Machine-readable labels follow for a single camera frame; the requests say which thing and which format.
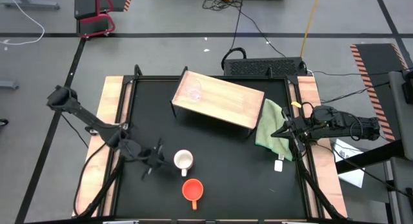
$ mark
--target red chair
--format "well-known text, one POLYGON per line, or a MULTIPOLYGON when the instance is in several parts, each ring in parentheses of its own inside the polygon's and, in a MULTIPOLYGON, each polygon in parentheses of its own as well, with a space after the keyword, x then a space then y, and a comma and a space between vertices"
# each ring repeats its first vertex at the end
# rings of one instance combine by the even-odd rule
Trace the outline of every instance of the red chair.
POLYGON ((75 0, 77 33, 80 37, 108 35, 115 30, 115 23, 108 15, 114 10, 114 6, 111 0, 107 1, 110 8, 101 10, 99 0, 75 0))

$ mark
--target gray floor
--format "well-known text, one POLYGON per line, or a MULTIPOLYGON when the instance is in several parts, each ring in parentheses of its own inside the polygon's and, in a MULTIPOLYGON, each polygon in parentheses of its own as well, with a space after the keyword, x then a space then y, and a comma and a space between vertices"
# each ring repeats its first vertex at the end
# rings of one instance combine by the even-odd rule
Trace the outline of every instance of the gray floor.
MULTIPOLYGON (((74 0, 51 0, 59 11, 31 10, 48 33, 75 32, 74 0)), ((384 0, 401 33, 413 33, 411 0, 384 0)), ((127 13, 112 17, 119 33, 233 32, 237 10, 213 12, 201 8, 203 0, 132 0, 127 13)), ((246 0, 244 13, 263 32, 303 33, 313 0, 246 0)), ((18 10, 0 7, 0 33, 40 32, 18 10)), ((241 16, 239 32, 256 32, 254 25, 241 16)), ((312 33, 390 33, 376 0, 320 0, 312 23, 312 33)), ((10 38, 11 42, 28 38, 10 38)), ((302 39, 273 38, 270 42, 287 56, 298 56, 302 39)), ((13 223, 28 182, 43 146, 53 112, 46 97, 57 84, 62 85, 73 60, 78 38, 44 38, 24 46, 0 47, 0 79, 16 79, 20 89, 0 90, 0 114, 10 124, 0 133, 0 217, 13 223)), ((72 88, 80 102, 96 112, 106 76, 131 74, 139 64, 145 75, 178 75, 184 66, 207 75, 221 75, 220 61, 232 38, 108 38, 86 43, 72 88)), ((408 51, 413 39, 404 39, 408 51)), ((393 39, 308 39, 304 60, 311 70, 333 73, 357 73, 350 44, 395 43, 393 39)), ((235 46, 248 57, 279 57, 262 38, 237 38, 235 46)), ((363 88, 360 77, 327 77, 316 74, 322 99, 331 99, 363 88)), ((355 95, 331 105, 357 116, 374 116, 366 94, 355 95)), ((66 115, 74 126, 84 125, 66 115)), ((88 136, 81 131, 84 138, 88 136)), ((356 147, 375 148, 385 142, 353 142, 356 147)), ((45 169, 41 175, 26 221, 69 218, 72 199, 85 160, 86 149, 68 125, 61 121, 45 169)), ((345 198, 350 217, 360 221, 386 222, 384 205, 362 199, 345 198)))

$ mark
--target green towel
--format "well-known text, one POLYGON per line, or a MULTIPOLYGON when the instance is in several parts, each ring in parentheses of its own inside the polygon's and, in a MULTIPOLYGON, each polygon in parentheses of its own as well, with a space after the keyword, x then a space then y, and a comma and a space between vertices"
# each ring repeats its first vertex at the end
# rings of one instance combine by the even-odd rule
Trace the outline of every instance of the green towel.
POLYGON ((292 154, 288 148, 288 139, 271 137, 271 134, 284 124, 283 109, 269 99, 265 99, 261 119, 259 120, 256 134, 256 145, 267 147, 274 153, 283 155, 292 161, 292 154))

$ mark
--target orange handle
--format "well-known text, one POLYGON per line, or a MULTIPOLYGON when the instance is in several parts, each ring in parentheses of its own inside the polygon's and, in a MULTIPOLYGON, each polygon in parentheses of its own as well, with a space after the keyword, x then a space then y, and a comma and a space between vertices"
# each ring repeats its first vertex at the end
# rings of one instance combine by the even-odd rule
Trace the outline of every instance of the orange handle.
POLYGON ((197 208, 197 207, 196 207, 196 201, 192 201, 192 209, 193 209, 193 210, 196 210, 196 208, 197 208))

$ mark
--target orange cup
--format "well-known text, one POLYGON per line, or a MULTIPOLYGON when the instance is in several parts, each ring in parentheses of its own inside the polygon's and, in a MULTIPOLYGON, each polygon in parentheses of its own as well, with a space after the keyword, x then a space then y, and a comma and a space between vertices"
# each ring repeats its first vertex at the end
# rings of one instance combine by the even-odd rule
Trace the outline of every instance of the orange cup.
POLYGON ((189 179, 182 186, 183 196, 192 201, 192 209, 196 210, 196 201, 199 200, 204 193, 204 186, 197 179, 189 179))

